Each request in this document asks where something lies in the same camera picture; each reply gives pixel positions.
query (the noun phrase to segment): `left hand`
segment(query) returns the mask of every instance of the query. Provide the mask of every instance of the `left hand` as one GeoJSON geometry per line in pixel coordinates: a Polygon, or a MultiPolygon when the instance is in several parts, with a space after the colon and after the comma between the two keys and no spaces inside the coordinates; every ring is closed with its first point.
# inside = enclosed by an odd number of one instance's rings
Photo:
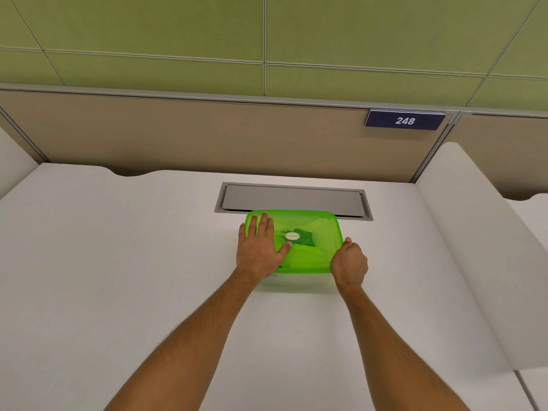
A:
{"type": "Polygon", "coordinates": [[[236,270],[261,281],[280,266],[291,246],[293,246],[292,242],[286,242],[276,252],[274,249],[274,220],[264,212],[257,229],[257,216],[253,215],[249,223],[247,238],[245,237],[245,224],[243,223],[239,228],[236,270]]]}

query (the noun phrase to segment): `finger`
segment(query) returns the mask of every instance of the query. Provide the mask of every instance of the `finger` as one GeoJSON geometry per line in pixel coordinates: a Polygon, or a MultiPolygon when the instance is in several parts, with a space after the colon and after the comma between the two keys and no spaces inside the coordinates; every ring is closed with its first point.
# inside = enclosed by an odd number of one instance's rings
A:
{"type": "Polygon", "coordinates": [[[342,243],[341,249],[347,250],[347,249],[350,248],[351,246],[352,246],[352,238],[346,237],[345,240],[344,240],[344,242],[342,243]]]}
{"type": "Polygon", "coordinates": [[[245,239],[245,224],[240,225],[240,229],[238,230],[238,244],[241,244],[245,239]]]}
{"type": "Polygon", "coordinates": [[[289,253],[289,250],[291,249],[291,247],[293,246],[293,242],[286,242],[284,245],[282,245],[282,248],[279,249],[278,251],[278,255],[281,255],[281,261],[284,261],[285,259],[285,256],[289,253]]]}
{"type": "Polygon", "coordinates": [[[264,212],[261,216],[261,221],[259,222],[259,230],[257,231],[257,235],[264,236],[266,231],[266,222],[268,221],[269,214],[264,212]]]}
{"type": "Polygon", "coordinates": [[[249,221],[247,236],[254,236],[257,233],[257,215],[253,215],[249,221]]]}
{"type": "Polygon", "coordinates": [[[268,223],[266,224],[266,236],[274,239],[274,220],[269,216],[268,223]]]}

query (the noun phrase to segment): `beige partition panel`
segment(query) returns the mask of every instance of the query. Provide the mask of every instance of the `beige partition panel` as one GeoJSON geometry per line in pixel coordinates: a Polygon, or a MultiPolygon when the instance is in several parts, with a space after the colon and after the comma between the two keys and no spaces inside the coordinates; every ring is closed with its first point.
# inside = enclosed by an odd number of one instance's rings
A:
{"type": "Polygon", "coordinates": [[[438,131],[364,127],[367,110],[0,91],[54,163],[407,182],[438,131]]]}
{"type": "Polygon", "coordinates": [[[504,197],[548,192],[548,119],[463,116],[447,141],[460,144],[504,197]]]}
{"type": "Polygon", "coordinates": [[[29,145],[26,140],[21,137],[21,135],[13,128],[13,126],[10,124],[6,118],[4,118],[0,114],[0,128],[2,128],[5,132],[8,133],[8,135],[21,147],[23,150],[27,152],[28,155],[30,155],[36,163],[43,163],[44,160],[34,151],[34,149],[29,145]]]}

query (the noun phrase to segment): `forearm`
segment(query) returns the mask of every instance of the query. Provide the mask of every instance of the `forearm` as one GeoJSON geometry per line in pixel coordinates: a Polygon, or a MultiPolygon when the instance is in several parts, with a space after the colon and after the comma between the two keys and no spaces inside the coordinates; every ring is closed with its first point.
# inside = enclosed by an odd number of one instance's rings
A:
{"type": "Polygon", "coordinates": [[[359,287],[341,295],[350,317],[377,411],[468,410],[445,382],[398,336],[359,287]]]}
{"type": "Polygon", "coordinates": [[[197,410],[232,324],[256,285],[250,274],[235,270],[150,354],[106,410],[197,410]]]}

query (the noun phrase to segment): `container lid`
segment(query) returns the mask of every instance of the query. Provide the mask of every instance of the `container lid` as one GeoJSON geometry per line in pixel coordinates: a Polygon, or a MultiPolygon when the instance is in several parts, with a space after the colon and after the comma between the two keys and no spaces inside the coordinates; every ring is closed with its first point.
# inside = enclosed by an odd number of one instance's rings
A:
{"type": "MultiPolygon", "coordinates": [[[[254,210],[247,215],[248,231],[253,215],[259,220],[264,210],[254,210]]],[[[274,220],[274,248],[280,249],[291,241],[293,247],[276,273],[328,273],[335,252],[342,246],[343,236],[339,222],[330,212],[311,210],[268,210],[274,220]]]]}

